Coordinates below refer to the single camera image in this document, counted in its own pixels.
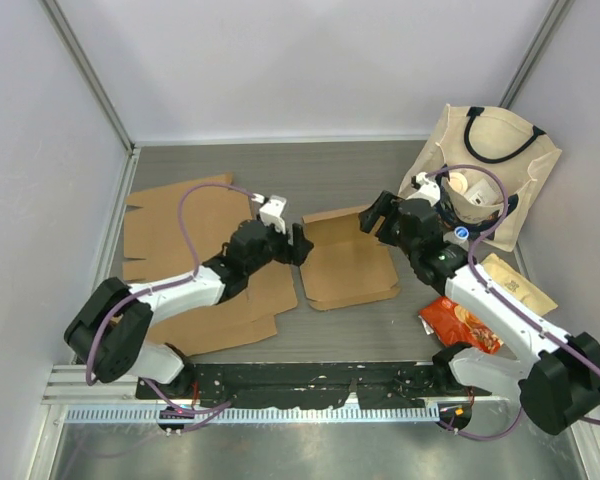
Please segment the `brown cardboard box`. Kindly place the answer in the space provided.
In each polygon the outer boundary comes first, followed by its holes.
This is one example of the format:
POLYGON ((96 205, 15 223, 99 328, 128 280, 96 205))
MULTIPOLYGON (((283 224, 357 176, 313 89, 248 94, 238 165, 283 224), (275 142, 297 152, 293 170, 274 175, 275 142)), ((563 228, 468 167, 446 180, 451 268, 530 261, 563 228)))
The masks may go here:
POLYGON ((388 300, 400 292, 388 247, 359 228, 365 206, 303 217, 313 249, 300 267, 310 306, 318 311, 388 300))

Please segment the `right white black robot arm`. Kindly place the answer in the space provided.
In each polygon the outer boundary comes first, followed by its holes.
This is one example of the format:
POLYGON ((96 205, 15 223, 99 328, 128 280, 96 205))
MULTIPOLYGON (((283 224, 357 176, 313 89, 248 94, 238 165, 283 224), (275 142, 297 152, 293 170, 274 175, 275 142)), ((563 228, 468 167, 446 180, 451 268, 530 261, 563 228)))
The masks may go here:
POLYGON ((506 397, 551 435, 600 406, 599 342, 543 319, 492 280, 471 253, 445 238, 433 196, 400 199, 384 191, 360 213, 359 226, 398 247, 422 283, 477 316, 515 356, 448 348, 431 371, 437 391, 452 395, 472 386, 506 397))

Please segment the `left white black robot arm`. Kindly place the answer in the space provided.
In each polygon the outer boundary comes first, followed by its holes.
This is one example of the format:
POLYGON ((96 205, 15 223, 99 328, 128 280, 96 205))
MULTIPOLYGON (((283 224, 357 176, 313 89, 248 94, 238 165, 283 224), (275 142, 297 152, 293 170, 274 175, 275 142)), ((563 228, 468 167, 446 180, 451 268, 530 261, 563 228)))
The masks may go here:
POLYGON ((85 364, 88 385, 129 374, 156 394, 183 398, 192 391, 193 368, 176 347, 148 341, 150 327, 225 303, 269 263, 300 266, 313 247, 298 223, 282 233, 260 220, 244 221, 221 251, 195 271, 135 286, 117 277, 104 280, 65 330, 64 341, 85 364))

